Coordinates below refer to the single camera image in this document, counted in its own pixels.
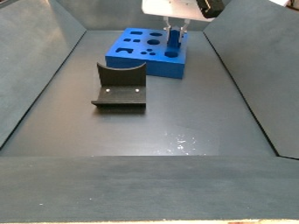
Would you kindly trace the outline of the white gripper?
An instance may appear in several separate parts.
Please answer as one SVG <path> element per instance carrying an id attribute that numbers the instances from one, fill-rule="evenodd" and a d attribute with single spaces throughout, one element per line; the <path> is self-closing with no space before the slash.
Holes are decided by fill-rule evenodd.
<path id="1" fill-rule="evenodd" d="M 164 30 L 170 32 L 172 26 L 170 18 L 183 18 L 182 34 L 187 32 L 191 20 L 211 22 L 211 18 L 202 15 L 196 0 L 143 0 L 142 10 L 144 14 L 163 17 Z"/>

